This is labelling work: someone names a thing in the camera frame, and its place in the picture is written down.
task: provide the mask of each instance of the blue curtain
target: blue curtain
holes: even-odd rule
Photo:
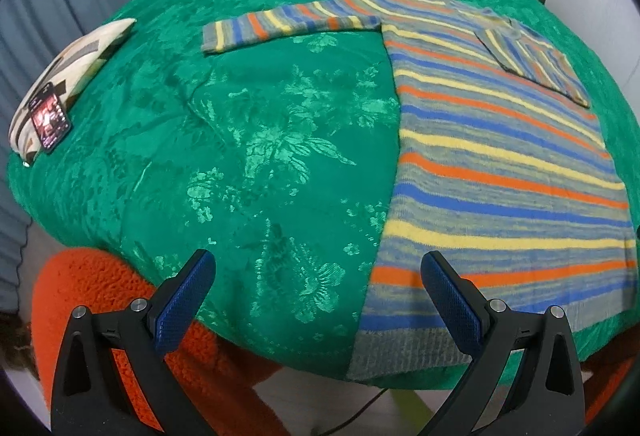
[[[0,311],[18,309],[17,268],[31,221],[6,185],[11,119],[49,62],[128,1],[0,0]]]

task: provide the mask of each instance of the metal screw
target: metal screw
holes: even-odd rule
[[[84,306],[76,306],[74,310],[71,312],[71,315],[73,315],[74,319],[79,319],[84,317],[85,313],[86,313],[86,308]]]
[[[142,297],[140,299],[133,299],[131,302],[131,309],[133,311],[142,311],[146,308],[146,304],[146,299],[142,299]]]
[[[553,315],[557,319],[561,319],[562,317],[564,317],[564,310],[559,306],[552,306],[551,315]]]
[[[489,308],[500,313],[507,309],[507,303],[502,299],[491,299],[491,301],[489,301]]]

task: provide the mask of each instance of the floor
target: floor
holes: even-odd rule
[[[31,318],[31,291],[47,259],[64,249],[39,225],[28,230],[28,243],[23,252],[20,273],[20,316]],[[10,379],[34,413],[49,423],[40,384],[27,372],[12,372]],[[367,403],[379,389],[348,384],[315,376],[307,372],[283,369],[269,380],[255,387],[260,397],[271,406],[292,436],[313,436],[350,418]],[[506,396],[507,388],[499,388],[485,410],[479,425],[484,425],[497,415]],[[444,403],[449,391],[417,391],[418,396],[432,410]],[[402,416],[390,392],[385,393],[353,424],[340,431],[340,436],[413,436],[415,427]]]

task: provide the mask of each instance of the smartphone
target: smartphone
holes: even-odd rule
[[[29,100],[29,114],[45,153],[49,154],[71,130],[53,83],[45,84]]]

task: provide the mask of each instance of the black cable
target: black cable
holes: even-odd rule
[[[360,410],[356,414],[351,416],[351,418],[349,418],[347,421],[342,422],[340,425],[337,425],[334,428],[329,429],[328,431],[321,432],[320,434],[317,434],[316,436],[329,436],[329,434],[335,434],[339,430],[344,429],[345,427],[347,427],[347,425],[349,425],[350,423],[355,421],[358,418],[358,416],[360,416],[363,412],[365,412],[369,407],[371,407],[371,405],[373,405],[373,403],[377,399],[379,399],[383,394],[385,394],[388,390],[389,390],[388,387],[385,387],[385,389],[381,389],[380,392],[376,396],[374,396],[371,400],[369,400],[369,402],[367,402],[365,405],[363,405],[362,408],[360,408]]]

